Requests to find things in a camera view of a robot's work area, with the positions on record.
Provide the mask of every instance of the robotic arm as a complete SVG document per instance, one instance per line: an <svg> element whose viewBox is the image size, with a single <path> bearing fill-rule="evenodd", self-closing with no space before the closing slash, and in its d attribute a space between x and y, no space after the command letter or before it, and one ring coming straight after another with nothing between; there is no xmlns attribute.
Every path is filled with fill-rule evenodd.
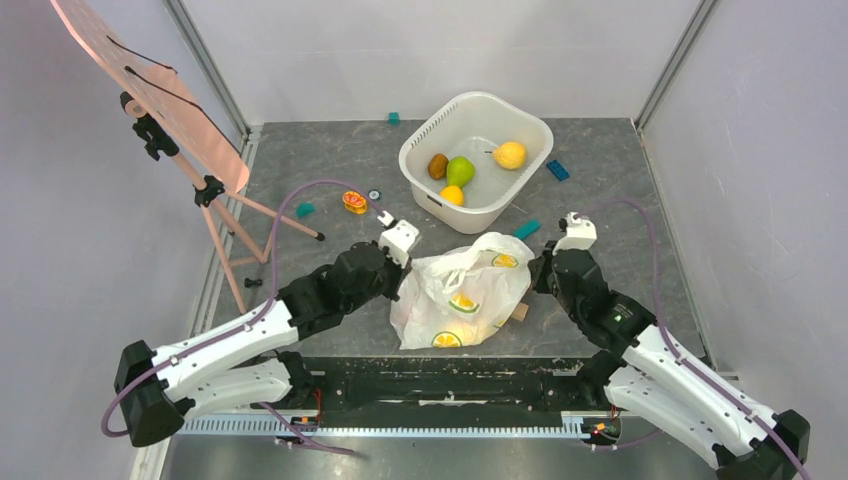
<svg viewBox="0 0 848 480"><path fill-rule="evenodd" d="M241 366L265 352L339 325L345 315L383 296L397 299L410 271L418 230L380 216L378 242L357 243L335 263L322 265L280 289L263 318L259 309L191 339L151 350L143 341L123 351L115 380L123 390L154 365L170 363L120 402L133 446L159 442L195 417L257 402L303 403L311 376L297 353ZM777 432L803 462L809 423L789 410L779 415L748 397L692 355L656 317L632 298L609 289L588 252L594 225L571 213L565 236L530 262L532 289L556 298L580 331L601 351L578 372L582 396L596 407L615 405L650 421L687 445L722 480L789 480L796 470L761 424ZM181 352L197 349L182 358ZM747 410L719 394L731 392Z"/></svg>

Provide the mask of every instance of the plastic bag with lemon print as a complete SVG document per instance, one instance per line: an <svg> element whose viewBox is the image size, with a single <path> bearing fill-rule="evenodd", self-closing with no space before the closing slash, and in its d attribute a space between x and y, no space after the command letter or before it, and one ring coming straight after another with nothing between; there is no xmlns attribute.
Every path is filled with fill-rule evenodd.
<svg viewBox="0 0 848 480"><path fill-rule="evenodd" d="M524 242L490 232L473 245L414 259L392 302L401 349L477 345L494 335L530 287Z"/></svg>

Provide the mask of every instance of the gray floor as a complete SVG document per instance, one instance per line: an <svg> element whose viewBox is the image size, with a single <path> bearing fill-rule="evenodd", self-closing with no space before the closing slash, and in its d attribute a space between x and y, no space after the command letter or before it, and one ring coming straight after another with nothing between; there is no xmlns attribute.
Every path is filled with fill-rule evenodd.
<svg viewBox="0 0 848 480"><path fill-rule="evenodd" d="M546 120L554 133L551 158L558 159L571 178L558 182L544 167L533 176L512 205L490 230L511 233L531 219L542 229L527 239L535 252L547 240L556 239L557 220L567 211L581 210L613 196L630 197L652 214L659 230L662 265L661 300L672 332L697 355L704 354L703 343L684 290L668 228L662 219L659 200L639 146L639 140L625 119ZM468 245L474 236L463 235L432 218L412 199L409 183L398 168L398 150L421 125L404 121L399 126L386 122L320 122L265 125L262 131L247 196L273 209L292 189L312 180L333 177L367 191L382 191L382 207L395 217L416 225L423 239L414 250L417 257L437 255ZM305 275L357 241L373 240L380 234L373 211L357 216L344 210L341 187L320 186L303 192L287 214L294 217L299 202L311 202L317 211L303 223L323 232L327 240L317 242L291 228L280 228L277 240L280 286ZM593 216L599 239L592 252L610 285L643 302L651 310L651 246L638 213L626 206L614 206ZM241 222L254 238L264 243L271 223L267 216L244 209ZM232 258L247 256L238 241ZM266 266L236 268L239 282L244 277L260 277L265 287L245 291L248 307L261 303L270 291L270 270ZM597 348L586 341L577 327L546 296L527 298L530 311L523 323L509 321L482 345L455 349L399 350L400 342L389 325L389 302L370 304L347 317L341 326L293 345L306 355L520 355L588 357ZM238 316L229 287L223 286L215 312L215 324Z"/></svg>
<svg viewBox="0 0 848 480"><path fill-rule="evenodd" d="M623 441L652 428L624 422ZM713 480L683 444L662 435L639 447L592 453L576 440L326 438L363 458L274 446L259 437L177 436L163 480Z"/></svg>

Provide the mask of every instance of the orange toy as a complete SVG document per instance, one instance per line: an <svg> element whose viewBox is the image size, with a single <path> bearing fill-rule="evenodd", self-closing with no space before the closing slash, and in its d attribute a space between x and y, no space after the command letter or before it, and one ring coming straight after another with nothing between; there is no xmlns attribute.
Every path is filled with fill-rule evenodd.
<svg viewBox="0 0 848 480"><path fill-rule="evenodd" d="M342 201L344 202L346 209L357 215L362 215L366 210L368 210L368 202L365 201L365 197L356 192L345 192L345 194L342 195Z"/></svg>

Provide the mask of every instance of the wooden block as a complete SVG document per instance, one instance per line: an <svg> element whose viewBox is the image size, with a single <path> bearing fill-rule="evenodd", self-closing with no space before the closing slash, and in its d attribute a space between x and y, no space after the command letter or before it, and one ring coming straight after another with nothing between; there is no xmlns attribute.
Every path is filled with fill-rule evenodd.
<svg viewBox="0 0 848 480"><path fill-rule="evenodd" d="M512 311L512 314L509 318L513 320L518 320L519 322L524 321L524 317L527 316L527 309L530 308L526 303L519 303L515 310Z"/></svg>

